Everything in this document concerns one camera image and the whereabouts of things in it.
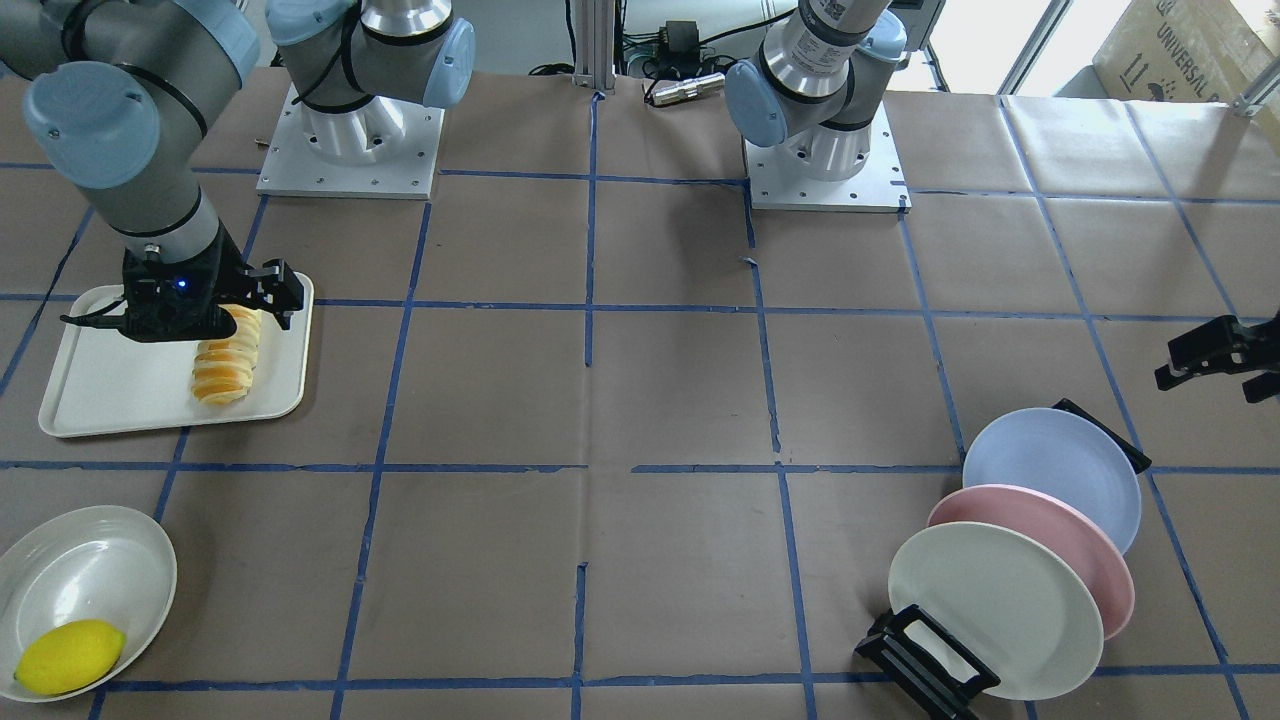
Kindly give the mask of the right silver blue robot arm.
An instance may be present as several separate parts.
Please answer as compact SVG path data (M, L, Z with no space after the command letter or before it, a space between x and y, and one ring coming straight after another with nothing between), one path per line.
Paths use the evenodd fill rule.
M433 182L424 136L465 96L472 24L448 1L270 1L291 77L276 138L323 184L355 170L372 193ZM67 323L141 343L223 340L233 307L283 331L308 293L291 266L250 265L189 160L260 56L234 1L5 1L3 69L27 81L26 124L124 243L122 291Z

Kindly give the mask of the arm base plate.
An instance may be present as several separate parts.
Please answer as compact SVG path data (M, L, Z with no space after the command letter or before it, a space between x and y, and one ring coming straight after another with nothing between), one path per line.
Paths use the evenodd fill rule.
M814 127L774 147L742 142L755 209L905 213L913 201L886 106L869 126Z
M346 114L296 102L289 88L257 191L268 196L428 200L445 113L390 97Z

